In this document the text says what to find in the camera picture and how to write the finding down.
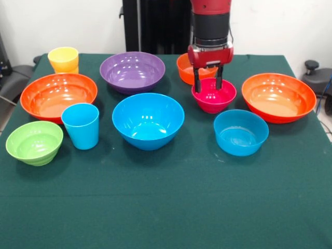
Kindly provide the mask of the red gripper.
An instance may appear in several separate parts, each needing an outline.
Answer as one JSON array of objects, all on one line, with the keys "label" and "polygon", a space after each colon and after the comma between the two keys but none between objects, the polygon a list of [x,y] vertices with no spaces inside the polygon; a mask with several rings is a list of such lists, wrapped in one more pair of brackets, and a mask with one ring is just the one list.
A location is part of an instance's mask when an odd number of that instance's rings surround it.
[{"label": "red gripper", "polygon": [[233,46],[227,45],[225,48],[200,48],[195,45],[189,45],[188,57],[191,65],[193,66],[195,92],[201,92],[199,68],[206,68],[208,66],[216,65],[218,65],[218,71],[216,75],[216,90],[220,90],[222,88],[223,82],[223,65],[231,62],[233,58]]}]

